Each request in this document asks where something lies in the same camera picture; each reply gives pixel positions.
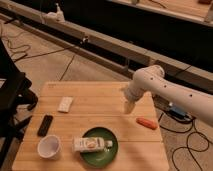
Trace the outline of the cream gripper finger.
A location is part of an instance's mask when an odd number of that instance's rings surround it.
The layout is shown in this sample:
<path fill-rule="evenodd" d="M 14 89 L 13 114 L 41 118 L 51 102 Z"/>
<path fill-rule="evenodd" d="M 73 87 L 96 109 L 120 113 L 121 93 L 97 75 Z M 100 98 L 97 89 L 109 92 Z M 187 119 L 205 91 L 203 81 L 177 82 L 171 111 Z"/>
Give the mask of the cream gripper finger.
<path fill-rule="evenodd" d="M 130 114 L 135 108 L 135 103 L 134 102 L 129 102 L 126 101 L 124 103 L 124 113 L 125 114 Z"/>

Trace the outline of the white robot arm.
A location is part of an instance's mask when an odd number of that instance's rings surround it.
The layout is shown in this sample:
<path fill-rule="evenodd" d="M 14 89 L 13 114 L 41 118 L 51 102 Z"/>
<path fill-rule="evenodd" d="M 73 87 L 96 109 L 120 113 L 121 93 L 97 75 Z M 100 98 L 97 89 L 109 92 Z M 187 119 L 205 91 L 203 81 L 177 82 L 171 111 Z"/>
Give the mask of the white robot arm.
<path fill-rule="evenodd" d="M 213 127 L 213 95 L 172 83 L 164 76 L 164 69 L 160 65 L 136 70 L 132 80 L 123 89 L 126 98 L 124 112 L 131 113 L 135 103 L 146 91 L 150 91 Z"/>

